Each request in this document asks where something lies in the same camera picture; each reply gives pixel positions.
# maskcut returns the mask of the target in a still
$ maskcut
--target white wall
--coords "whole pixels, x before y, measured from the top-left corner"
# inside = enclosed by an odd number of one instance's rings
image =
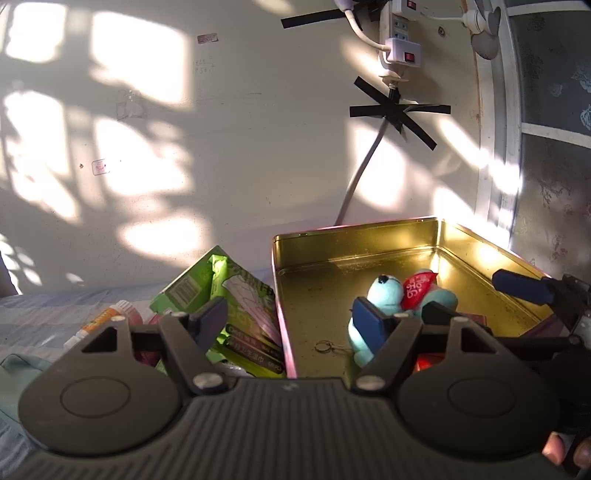
[[[459,0],[431,0],[458,14]],[[267,268],[272,236],[331,225],[378,119],[349,119],[379,86],[375,53],[344,20],[284,30],[331,0],[67,0],[0,17],[0,249],[18,287],[166,282],[214,244]],[[412,25],[425,66],[405,98],[431,152],[393,128],[348,222],[469,216],[479,125],[469,32]],[[219,41],[199,45],[197,36]],[[141,92],[125,106],[125,92]],[[127,108],[143,118],[117,120]],[[94,176],[105,159],[109,173]]]

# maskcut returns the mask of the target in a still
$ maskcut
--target plush toy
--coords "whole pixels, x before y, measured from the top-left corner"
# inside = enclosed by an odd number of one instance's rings
[[[431,301],[452,310],[457,308],[454,292],[440,288],[437,285],[437,274],[431,270],[419,270],[403,284],[392,275],[380,275],[369,288],[367,299],[389,316],[406,312],[421,318],[423,307]],[[374,355],[353,325],[352,318],[348,331],[349,341],[355,352],[355,363],[364,367]]]

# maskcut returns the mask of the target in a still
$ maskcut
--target bed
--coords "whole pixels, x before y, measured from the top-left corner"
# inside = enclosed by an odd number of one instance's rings
[[[0,361],[11,353],[35,355],[54,362],[63,345],[81,325],[105,307],[129,300],[144,319],[151,317],[150,301],[163,284],[15,295],[0,299]],[[0,478],[16,470],[35,446],[0,419]]]

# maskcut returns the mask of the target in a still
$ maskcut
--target red heart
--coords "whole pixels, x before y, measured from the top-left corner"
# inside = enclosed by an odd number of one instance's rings
[[[436,278],[437,274],[433,272],[421,272],[408,277],[402,284],[404,288],[404,298],[401,302],[402,309],[412,310],[416,308]]]

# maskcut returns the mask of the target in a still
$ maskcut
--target green package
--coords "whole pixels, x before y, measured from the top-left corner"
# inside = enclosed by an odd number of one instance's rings
[[[233,262],[220,246],[161,291],[150,308],[161,315],[193,313],[217,296],[228,301],[228,323],[208,358],[225,358],[255,377],[285,377],[275,294]]]
[[[212,255],[212,298],[228,301],[228,324],[214,347],[255,377],[284,377],[275,294],[224,255]]]

